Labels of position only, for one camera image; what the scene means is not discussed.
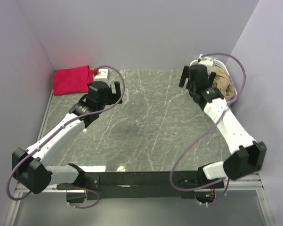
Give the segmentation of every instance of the folded red towel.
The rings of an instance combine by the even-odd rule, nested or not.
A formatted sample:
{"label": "folded red towel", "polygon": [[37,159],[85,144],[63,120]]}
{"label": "folded red towel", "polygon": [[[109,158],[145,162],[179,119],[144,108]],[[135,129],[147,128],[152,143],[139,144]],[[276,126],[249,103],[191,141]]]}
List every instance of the folded red towel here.
{"label": "folded red towel", "polygon": [[93,82],[93,70],[89,66],[59,69],[53,78],[55,96],[71,93],[88,93],[88,82]]}

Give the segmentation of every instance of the laundry basket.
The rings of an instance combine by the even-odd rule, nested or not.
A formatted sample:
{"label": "laundry basket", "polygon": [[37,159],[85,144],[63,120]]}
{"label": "laundry basket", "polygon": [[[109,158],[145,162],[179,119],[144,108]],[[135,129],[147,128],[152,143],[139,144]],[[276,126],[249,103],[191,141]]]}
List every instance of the laundry basket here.
{"label": "laundry basket", "polygon": [[[191,65],[196,65],[198,64],[198,60],[193,60],[192,62],[190,62],[190,66]],[[229,74],[229,71],[227,70],[225,64],[222,62],[222,61],[219,61],[219,60],[216,60],[216,59],[213,59],[213,66],[217,66],[219,68],[222,68],[223,70],[225,70],[229,76],[229,79],[230,79],[230,82],[232,84],[232,86],[234,87],[234,96],[231,98],[231,100],[235,99],[236,95],[237,95],[237,91],[236,91],[236,88],[235,88],[235,85],[234,85],[234,81],[232,80],[232,78],[230,77],[230,74]]]}

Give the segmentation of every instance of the marble tabletop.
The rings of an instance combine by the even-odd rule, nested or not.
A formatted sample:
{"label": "marble tabletop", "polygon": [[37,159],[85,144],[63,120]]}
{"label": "marble tabletop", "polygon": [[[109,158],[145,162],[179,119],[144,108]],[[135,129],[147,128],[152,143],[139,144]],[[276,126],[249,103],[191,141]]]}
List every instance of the marble tabletop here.
{"label": "marble tabletop", "polygon": [[[110,73],[111,81],[119,81]],[[103,166],[109,172],[171,170],[184,149],[213,124],[187,90],[178,87],[181,70],[121,73],[126,83],[123,103],[69,140],[51,165]],[[53,96],[42,134],[53,129],[81,96]],[[187,153],[178,170],[197,170],[229,156],[216,129]]]}

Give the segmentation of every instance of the cable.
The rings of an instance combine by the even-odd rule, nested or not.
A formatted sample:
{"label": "cable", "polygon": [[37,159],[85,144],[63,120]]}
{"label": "cable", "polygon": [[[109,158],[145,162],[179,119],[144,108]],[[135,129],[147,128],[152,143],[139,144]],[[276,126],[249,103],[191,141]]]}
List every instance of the cable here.
{"label": "cable", "polygon": [[106,108],[106,109],[103,109],[103,110],[100,110],[100,111],[96,111],[96,112],[90,112],[90,113],[87,113],[87,114],[82,114],[80,116],[77,116],[69,121],[67,121],[64,125],[62,125],[60,128],[58,128],[51,136],[49,136],[43,143],[41,143],[36,149],[34,149],[31,153],[29,153],[26,157],[24,157],[14,168],[13,170],[11,171],[10,173],[10,176],[8,178],[8,181],[7,181],[7,184],[6,184],[6,194],[7,196],[11,199],[11,200],[14,200],[14,201],[19,201],[19,200],[22,200],[24,198],[26,198],[30,193],[28,192],[25,196],[23,197],[20,197],[20,198],[16,198],[14,197],[11,193],[10,193],[10,190],[9,190],[9,186],[10,186],[10,181],[11,179],[13,178],[13,175],[15,174],[15,172],[18,170],[18,168],[27,160],[29,159],[30,157],[32,157],[34,154],[36,154],[44,145],[46,145],[52,138],[54,138],[61,130],[63,130],[63,128],[67,125],[69,125],[71,122],[77,120],[77,119],[81,119],[81,118],[84,118],[84,117],[87,117],[87,116],[91,116],[91,115],[94,115],[94,114],[100,114],[100,113],[103,113],[103,112],[106,112],[106,111],[109,111],[110,109],[114,108],[123,98],[123,95],[124,95],[124,91],[125,91],[125,84],[124,84],[124,79],[121,75],[121,73],[114,67],[111,67],[111,66],[108,66],[108,65],[103,65],[103,66],[100,66],[98,68],[96,68],[97,70],[101,69],[101,68],[110,68],[112,70],[114,70],[120,77],[121,79],[121,82],[122,82],[122,92],[121,92],[121,97],[116,101],[115,104],[111,105],[110,107]]}
{"label": "cable", "polygon": [[[241,91],[239,93],[237,93],[236,95],[236,99],[241,95],[242,91],[244,90],[244,87],[245,87],[245,83],[246,83],[246,72],[245,72],[245,69],[242,65],[242,63],[237,59],[235,58],[234,56],[230,55],[230,54],[227,54],[227,53],[210,53],[210,54],[205,54],[205,55],[202,55],[202,57],[206,57],[206,56],[214,56],[214,55],[223,55],[223,56],[227,56],[227,57],[230,57],[232,58],[233,60],[235,60],[238,65],[241,67],[241,70],[243,72],[243,82],[242,82],[242,86],[241,86]],[[229,107],[231,104],[233,103],[233,101],[229,101],[227,103],[227,107]],[[223,181],[223,178],[220,178],[214,182],[211,182],[211,183],[208,183],[206,185],[203,185],[203,186],[200,186],[200,187],[195,187],[195,188],[180,188],[180,187],[177,187],[176,185],[174,185],[174,182],[173,182],[173,175],[174,175],[174,171],[175,169],[177,168],[177,166],[179,165],[180,161],[182,160],[182,158],[186,155],[186,153],[192,149],[192,147],[197,143],[199,142],[203,137],[205,137],[206,135],[208,135],[210,132],[212,132],[216,127],[217,125],[222,121],[222,119],[224,118],[224,115],[226,113],[226,111],[228,110],[228,108],[226,108],[223,113],[221,114],[220,118],[217,120],[217,122],[212,126],[210,127],[205,133],[203,133],[202,135],[200,135],[194,142],[192,142],[186,149],[185,151],[179,156],[179,158],[177,159],[177,161],[175,162],[172,170],[170,171],[170,185],[175,188],[176,190],[178,191],[181,191],[181,192],[192,192],[192,191],[195,191],[195,190],[199,190],[199,189],[202,189],[202,188],[206,188],[206,187],[209,187],[211,185],[215,185],[221,181]],[[229,185],[229,180],[227,182],[227,186],[224,190],[224,194],[226,193],[227,189],[228,189],[228,185]]]}
{"label": "cable", "polygon": [[97,196],[97,200],[96,200],[95,203],[93,203],[92,205],[89,205],[89,206],[76,206],[76,205],[70,203],[70,204],[69,204],[70,206],[72,206],[72,207],[74,207],[74,208],[78,208],[78,209],[88,209],[88,208],[93,207],[93,206],[95,206],[96,204],[98,204],[98,202],[99,202],[99,200],[100,200],[100,195],[99,195],[99,193],[97,193],[96,191],[93,191],[93,190],[90,190],[90,189],[87,189],[87,188],[82,188],[82,187],[73,186],[73,185],[71,185],[71,184],[68,184],[68,185],[70,185],[71,187],[73,187],[73,188],[75,188],[75,189],[84,190],[84,191],[86,191],[86,192],[91,192],[91,193],[93,193],[93,194],[95,194],[95,195]]}

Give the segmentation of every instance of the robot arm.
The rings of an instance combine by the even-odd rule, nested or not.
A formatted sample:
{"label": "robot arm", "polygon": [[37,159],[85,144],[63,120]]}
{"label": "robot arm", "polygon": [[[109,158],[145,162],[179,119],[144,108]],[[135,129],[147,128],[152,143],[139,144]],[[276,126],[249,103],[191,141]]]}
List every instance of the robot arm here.
{"label": "robot arm", "polygon": [[[26,150],[16,149],[12,154],[12,167],[14,168],[24,157],[35,149],[39,151],[25,161],[15,172],[14,178],[26,186],[34,194],[43,191],[48,185],[61,183],[80,184],[84,171],[74,164],[67,166],[49,166],[52,158],[67,144],[69,139],[77,136],[86,129],[99,115],[91,115],[74,120],[65,126],[65,123],[77,116],[103,110],[106,105],[115,104],[121,97],[120,84],[115,82],[116,93],[112,93],[108,71],[103,69],[95,77],[95,82],[89,83],[89,92],[76,103],[62,121],[45,137]],[[47,140],[59,128],[63,128],[46,145],[39,145]]]}
{"label": "robot arm", "polygon": [[186,88],[190,96],[201,109],[214,121],[217,128],[228,144],[231,156],[226,161],[219,161],[202,166],[198,169],[198,180],[205,181],[216,178],[236,180],[261,169],[264,161],[266,146],[257,143],[241,126],[231,112],[221,92],[212,87],[215,73],[211,73],[212,60],[205,59],[196,65],[185,66],[182,72],[180,87],[186,79]]}

